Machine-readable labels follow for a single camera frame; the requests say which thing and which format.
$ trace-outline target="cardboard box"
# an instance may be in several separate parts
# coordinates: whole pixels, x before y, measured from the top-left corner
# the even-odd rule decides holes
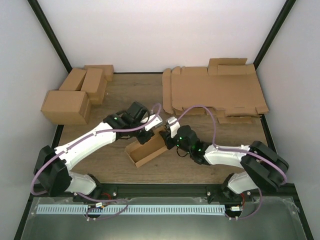
[[[88,68],[81,91],[88,94],[93,105],[101,105],[106,92],[107,80],[104,71],[100,68]]]
[[[53,124],[85,125],[89,122],[91,102],[84,91],[49,91],[41,112]]]
[[[250,117],[267,113],[255,67],[246,65],[246,61],[246,58],[211,58],[208,67],[166,69],[162,75],[163,109],[181,114],[200,104],[215,109],[220,123],[249,123]],[[188,113],[205,111],[192,109]]]
[[[87,70],[73,68],[69,75],[66,77],[60,91],[80,91],[82,84],[84,83]]]
[[[103,69],[104,77],[108,82],[111,82],[114,78],[114,66],[113,65],[85,65],[84,69],[88,70],[90,68]]]
[[[159,134],[163,129],[164,127],[155,129],[154,136],[143,145],[138,141],[135,141],[125,147],[124,151],[128,154],[129,158],[137,168],[168,150],[165,141]]]

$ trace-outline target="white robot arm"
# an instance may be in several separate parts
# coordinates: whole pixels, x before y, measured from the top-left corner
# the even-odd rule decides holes
[[[90,195],[99,181],[91,174],[82,175],[72,172],[73,167],[99,148],[123,137],[136,137],[141,144],[144,144],[154,135],[152,128],[161,124],[160,116],[150,115],[146,107],[134,102],[128,110],[106,117],[94,129],[72,142],[55,149],[49,146],[42,148],[34,174],[38,173],[49,159],[58,155],[57,160],[43,169],[40,174],[38,173],[38,180],[48,194],[52,197],[63,192]]]
[[[165,126],[165,131],[160,134],[168,149],[177,147],[177,151],[185,151],[197,164],[229,165],[245,170],[231,174],[225,180],[223,185],[226,188],[223,191],[228,196],[236,196],[257,188],[276,192],[284,181],[279,169],[286,173],[288,163],[262,142],[255,141],[252,145],[238,147],[219,146],[199,140],[189,125],[180,126],[175,117],[167,119]],[[268,161],[271,166],[260,159]]]

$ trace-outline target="wooden floor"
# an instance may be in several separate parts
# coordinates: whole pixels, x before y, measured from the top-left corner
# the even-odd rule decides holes
[[[127,109],[138,101],[151,108],[154,103],[162,103],[161,74],[116,74],[108,82],[102,105],[93,106],[88,125],[64,126],[60,145],[66,144],[99,124],[107,115]],[[164,111],[161,117],[169,117]],[[181,125],[190,125],[198,137],[211,142],[213,136],[212,120],[207,115],[187,115]],[[260,120],[253,124],[217,124],[216,143],[222,146],[250,145],[259,140],[266,143]],[[102,183],[172,183],[208,184],[222,183],[230,173],[243,170],[226,165],[198,165],[189,157],[181,158],[176,150],[166,151],[147,164],[136,168],[125,154],[125,146],[134,139],[118,140],[82,160],[72,170],[81,174],[93,174]]]

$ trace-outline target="white wall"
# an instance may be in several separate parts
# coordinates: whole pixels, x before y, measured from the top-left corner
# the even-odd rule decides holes
[[[320,1],[296,1],[258,68],[278,153],[320,239]]]
[[[285,0],[39,0],[74,67],[116,72],[252,63]]]
[[[40,109],[67,72],[26,0],[1,1],[0,33],[0,239],[12,240],[56,130]]]

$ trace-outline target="white cable tray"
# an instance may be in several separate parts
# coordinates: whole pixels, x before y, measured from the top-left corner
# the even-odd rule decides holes
[[[86,214],[89,205],[39,204],[36,214]],[[89,214],[113,215],[126,205],[108,205],[103,209],[94,209]],[[121,215],[225,215],[224,205],[129,205]]]

